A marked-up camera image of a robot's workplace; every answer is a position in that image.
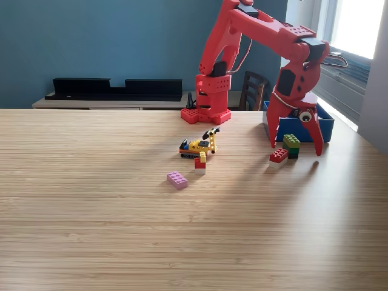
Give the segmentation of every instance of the red robotic arm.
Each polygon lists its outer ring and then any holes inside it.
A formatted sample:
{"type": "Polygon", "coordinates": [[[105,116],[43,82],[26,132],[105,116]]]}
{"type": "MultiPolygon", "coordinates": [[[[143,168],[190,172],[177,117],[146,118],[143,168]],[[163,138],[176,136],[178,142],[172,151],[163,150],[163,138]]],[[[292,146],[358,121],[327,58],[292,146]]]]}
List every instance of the red robotic arm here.
{"type": "Polygon", "coordinates": [[[329,44],[317,40],[315,32],[279,22],[252,5],[252,0],[223,0],[199,65],[201,74],[196,77],[197,109],[194,112],[184,109],[181,117],[190,123],[220,124],[230,119],[227,92],[244,34],[290,61],[280,71],[267,111],[272,147],[276,143],[279,118],[297,110],[314,141],[316,154],[320,155],[323,137],[316,114],[316,97],[309,92],[319,81],[320,65],[329,54],[329,44]],[[216,61],[221,52],[221,60],[216,61]]]}

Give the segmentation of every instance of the wooden chair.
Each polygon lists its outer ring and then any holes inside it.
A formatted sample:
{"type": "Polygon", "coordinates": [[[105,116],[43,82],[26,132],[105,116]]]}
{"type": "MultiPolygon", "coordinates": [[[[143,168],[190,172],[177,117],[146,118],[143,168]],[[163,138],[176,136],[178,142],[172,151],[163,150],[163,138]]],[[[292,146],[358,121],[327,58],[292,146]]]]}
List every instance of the wooden chair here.
{"type": "Polygon", "coordinates": [[[239,110],[247,110],[247,102],[249,111],[261,111],[264,104],[264,95],[269,81],[254,72],[246,71],[244,77],[244,85],[241,90],[241,98],[239,110]]]}

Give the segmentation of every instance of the blue container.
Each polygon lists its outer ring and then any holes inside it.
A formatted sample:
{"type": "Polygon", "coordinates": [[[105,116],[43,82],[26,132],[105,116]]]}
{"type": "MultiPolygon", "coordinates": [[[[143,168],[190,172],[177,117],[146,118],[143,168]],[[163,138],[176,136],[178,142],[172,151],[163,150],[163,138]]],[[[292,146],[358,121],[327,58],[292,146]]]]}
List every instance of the blue container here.
{"type": "MultiPolygon", "coordinates": [[[[268,121],[267,121],[267,109],[269,102],[264,102],[264,114],[263,114],[263,123],[266,129],[267,135],[268,133],[268,121]]],[[[318,122],[321,127],[323,142],[329,142],[332,139],[332,132],[334,127],[334,118],[332,118],[319,104],[316,105],[316,110],[318,112],[318,122]]],[[[309,132],[305,129],[299,120],[299,118],[294,117],[293,115],[280,118],[279,120],[279,129],[278,134],[276,136],[276,141],[283,141],[284,135],[293,134],[300,140],[301,142],[313,142],[309,132]]]]}

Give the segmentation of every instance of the white wall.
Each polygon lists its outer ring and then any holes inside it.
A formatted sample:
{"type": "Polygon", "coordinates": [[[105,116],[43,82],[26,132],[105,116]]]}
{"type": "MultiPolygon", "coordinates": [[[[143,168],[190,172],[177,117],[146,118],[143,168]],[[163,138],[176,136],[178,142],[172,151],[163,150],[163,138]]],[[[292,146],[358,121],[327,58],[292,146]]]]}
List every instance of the white wall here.
{"type": "Polygon", "coordinates": [[[379,151],[388,154],[388,1],[384,5],[375,57],[370,75],[358,133],[379,151]]]}
{"type": "Polygon", "coordinates": [[[286,22],[294,26],[312,28],[314,3],[314,0],[289,0],[286,22]]]}

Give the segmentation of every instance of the toy excavator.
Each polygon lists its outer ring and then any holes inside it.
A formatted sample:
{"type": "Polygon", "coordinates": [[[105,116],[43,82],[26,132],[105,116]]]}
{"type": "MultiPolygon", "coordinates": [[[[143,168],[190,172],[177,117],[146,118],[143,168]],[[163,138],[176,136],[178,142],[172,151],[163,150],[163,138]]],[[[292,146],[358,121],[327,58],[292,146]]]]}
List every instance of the toy excavator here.
{"type": "Polygon", "coordinates": [[[210,129],[207,132],[205,132],[202,139],[208,139],[209,141],[200,141],[199,139],[196,141],[191,141],[189,144],[187,144],[187,139],[185,139],[181,146],[179,147],[179,152],[181,153],[182,158],[187,159],[195,159],[200,156],[201,152],[204,152],[206,155],[208,154],[208,151],[211,151],[212,153],[216,153],[217,146],[216,146],[216,139],[215,135],[219,132],[219,127],[216,129],[210,129]]]}
{"type": "Polygon", "coordinates": [[[309,92],[319,81],[321,64],[344,68],[347,62],[340,56],[330,55],[329,44],[316,39],[315,32],[303,26],[279,22],[252,5],[253,0],[223,0],[199,65],[201,74],[195,79],[196,108],[182,109],[181,117],[191,124],[198,121],[221,124],[231,118],[232,113],[227,108],[231,74],[241,67],[255,40],[290,61],[280,70],[267,111],[271,146],[276,144],[279,118],[296,112],[309,131],[319,156],[323,137],[316,111],[318,98],[309,92]],[[232,70],[242,34],[251,42],[237,68],[232,70]],[[221,60],[216,61],[221,52],[221,60]],[[327,57],[338,59],[344,65],[323,63],[327,57]]]}

